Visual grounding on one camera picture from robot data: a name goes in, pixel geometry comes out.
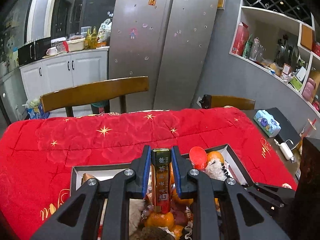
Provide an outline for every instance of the gray wall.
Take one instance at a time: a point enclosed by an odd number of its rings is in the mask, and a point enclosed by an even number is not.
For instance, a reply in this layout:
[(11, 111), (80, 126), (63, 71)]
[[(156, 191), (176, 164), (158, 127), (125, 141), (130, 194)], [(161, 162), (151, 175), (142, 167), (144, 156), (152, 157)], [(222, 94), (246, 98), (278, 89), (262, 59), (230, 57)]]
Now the gray wall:
[[(277, 107), (300, 132), (308, 118), (317, 118), (313, 110), (276, 78), (229, 54), (239, 4), (240, 0), (226, 0), (225, 10), (217, 11), (192, 107), (199, 108), (196, 101), (204, 94), (251, 98), (256, 100), (256, 109)], [(314, 137), (320, 138), (320, 125), (317, 131)]]

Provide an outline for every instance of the pink bag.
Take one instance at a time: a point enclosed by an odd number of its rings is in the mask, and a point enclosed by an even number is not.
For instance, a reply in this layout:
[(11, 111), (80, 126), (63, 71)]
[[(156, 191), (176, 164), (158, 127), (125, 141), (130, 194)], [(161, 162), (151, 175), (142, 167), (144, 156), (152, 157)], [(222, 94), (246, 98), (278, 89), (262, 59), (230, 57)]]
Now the pink bag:
[(302, 92), (302, 96), (306, 100), (310, 101), (312, 97), (312, 93), (315, 90), (315, 88), (316, 88), (316, 83), (313, 81), (313, 79), (308, 78), (306, 86), (304, 87), (304, 90)]

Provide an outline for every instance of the refrigerator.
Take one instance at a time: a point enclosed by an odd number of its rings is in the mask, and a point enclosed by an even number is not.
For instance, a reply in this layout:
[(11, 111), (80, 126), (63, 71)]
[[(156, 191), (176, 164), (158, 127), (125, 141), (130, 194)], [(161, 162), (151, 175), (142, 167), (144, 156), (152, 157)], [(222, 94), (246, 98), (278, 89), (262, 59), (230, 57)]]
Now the refrigerator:
[[(207, 54), (218, 0), (116, 0), (108, 78), (149, 77), (126, 96), (127, 111), (190, 107)], [(119, 99), (110, 101), (120, 109)]]

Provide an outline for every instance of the gold liquor bottle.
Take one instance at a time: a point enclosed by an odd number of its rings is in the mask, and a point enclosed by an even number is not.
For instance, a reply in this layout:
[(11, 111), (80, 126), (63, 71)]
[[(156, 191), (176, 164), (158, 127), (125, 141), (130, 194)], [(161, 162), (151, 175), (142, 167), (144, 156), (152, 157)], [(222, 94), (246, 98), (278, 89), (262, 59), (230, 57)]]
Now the gold liquor bottle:
[(98, 38), (97, 29), (96, 29), (96, 27), (93, 27), (93, 31), (91, 34), (91, 45), (90, 45), (91, 49), (95, 49), (97, 47), (97, 43), (98, 43), (97, 38)]
[(91, 46), (91, 33), (90, 33), (90, 28), (87, 30), (87, 35), (85, 36), (84, 40), (84, 48), (85, 49), (90, 49)]

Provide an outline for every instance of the wooden chair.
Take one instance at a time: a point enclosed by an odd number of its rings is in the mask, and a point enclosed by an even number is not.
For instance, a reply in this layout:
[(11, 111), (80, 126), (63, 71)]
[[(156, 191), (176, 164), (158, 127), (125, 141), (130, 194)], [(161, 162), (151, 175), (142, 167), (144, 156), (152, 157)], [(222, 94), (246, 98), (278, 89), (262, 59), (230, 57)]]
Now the wooden chair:
[(199, 103), (201, 104), (201, 107), (203, 109), (233, 106), (240, 110), (253, 110), (256, 101), (253, 99), (238, 98), (232, 96), (204, 95)]
[(149, 90), (147, 76), (104, 80), (58, 90), (41, 96), (44, 112), (66, 108), (73, 117), (73, 106), (83, 106), (113, 98), (120, 98), (120, 112), (126, 113), (125, 95)]

